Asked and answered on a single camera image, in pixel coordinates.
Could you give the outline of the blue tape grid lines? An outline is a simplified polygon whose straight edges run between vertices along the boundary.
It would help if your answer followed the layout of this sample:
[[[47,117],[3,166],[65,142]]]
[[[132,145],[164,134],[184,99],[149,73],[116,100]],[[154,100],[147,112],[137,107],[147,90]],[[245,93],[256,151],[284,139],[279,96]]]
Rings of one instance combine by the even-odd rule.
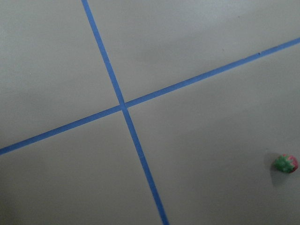
[[[107,51],[105,49],[105,45],[103,43],[101,34],[100,34],[100,32],[98,30],[98,27],[97,27],[97,24],[95,22],[92,10],[91,10],[90,5],[89,5],[89,2],[86,1],[86,0],[83,0],[82,1],[82,6],[83,6],[83,9],[85,11],[85,15],[88,19],[88,22],[90,24],[90,28],[92,30],[94,39],[97,43],[97,47],[98,47],[99,52],[101,54],[102,60],[104,62],[106,71],[109,75],[110,81],[111,81],[113,89],[114,89],[114,93],[117,97],[117,100],[118,100],[119,104],[117,106],[105,109],[103,111],[100,111],[98,113],[92,114],[92,115],[87,116],[87,117],[84,117],[82,119],[72,121],[72,122],[70,122],[66,125],[61,126],[61,127],[46,131],[44,133],[41,133],[41,134],[35,135],[33,137],[30,137],[28,139],[22,140],[20,142],[16,142],[16,143],[11,144],[9,146],[3,147],[3,148],[1,148],[0,153],[1,153],[1,155],[7,154],[9,152],[24,148],[26,146],[29,146],[31,144],[40,142],[44,139],[47,139],[49,137],[58,135],[60,133],[66,132],[66,131],[74,129],[76,127],[80,127],[82,125],[88,124],[88,123],[90,123],[92,121],[95,121],[95,120],[98,120],[100,118],[107,117],[108,115],[112,115],[112,114],[115,114],[117,112],[122,112],[123,117],[124,117],[125,122],[126,122],[126,125],[128,127],[128,130],[130,132],[131,139],[134,143],[136,153],[139,157],[139,161],[141,163],[144,175],[145,175],[145,177],[147,179],[147,183],[150,187],[151,194],[152,194],[152,197],[153,197],[154,202],[156,204],[156,208],[157,208],[157,211],[159,213],[162,224],[168,225],[170,223],[169,219],[168,219],[168,216],[165,212],[162,200],[160,198],[158,189],[156,187],[153,176],[151,174],[146,156],[145,156],[144,151],[142,149],[139,137],[137,135],[135,126],[133,124],[133,121],[132,121],[132,118],[130,116],[130,113],[129,113],[128,109],[132,106],[136,106],[136,105],[139,105],[143,102],[146,102],[146,101],[149,101],[149,100],[152,100],[152,99],[156,99],[159,96],[165,95],[165,94],[173,92],[175,90],[182,89],[183,87],[189,86],[193,83],[197,83],[197,82],[199,82],[201,80],[204,80],[206,78],[212,77],[214,75],[218,75],[218,74],[223,73],[225,71],[228,71],[230,69],[240,67],[240,66],[242,66],[244,64],[247,64],[247,63],[250,63],[254,60],[257,60],[257,59],[260,59],[262,57],[274,54],[274,53],[279,52],[283,49],[292,47],[294,45],[298,45],[300,43],[300,39],[299,38],[292,39],[290,41],[284,42],[284,43],[282,43],[280,45],[277,45],[275,47],[272,47],[272,48],[269,48],[269,49],[266,49],[266,50],[263,50],[263,51],[259,51],[259,52],[255,53],[253,55],[247,56],[247,57],[242,58],[240,60],[236,60],[234,62],[228,63],[228,64],[223,65],[221,67],[215,68],[213,70],[207,71],[207,72],[202,73],[200,75],[197,75],[197,76],[194,76],[192,78],[183,80],[181,82],[172,84],[172,85],[167,86],[165,88],[159,89],[157,91],[151,92],[149,94],[140,96],[138,98],[135,98],[135,99],[132,99],[132,100],[126,102],[124,100],[121,88],[119,86],[118,80],[117,80],[115,72],[113,70],[111,61],[110,61],[109,56],[107,54]]]

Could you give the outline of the red strawberry on table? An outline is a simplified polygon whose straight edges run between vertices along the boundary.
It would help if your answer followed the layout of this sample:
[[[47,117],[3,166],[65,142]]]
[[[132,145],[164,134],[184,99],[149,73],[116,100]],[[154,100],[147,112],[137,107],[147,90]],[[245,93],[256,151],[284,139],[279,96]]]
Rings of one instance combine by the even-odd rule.
[[[276,158],[274,167],[283,173],[293,173],[298,169],[298,160],[295,156],[283,154]]]

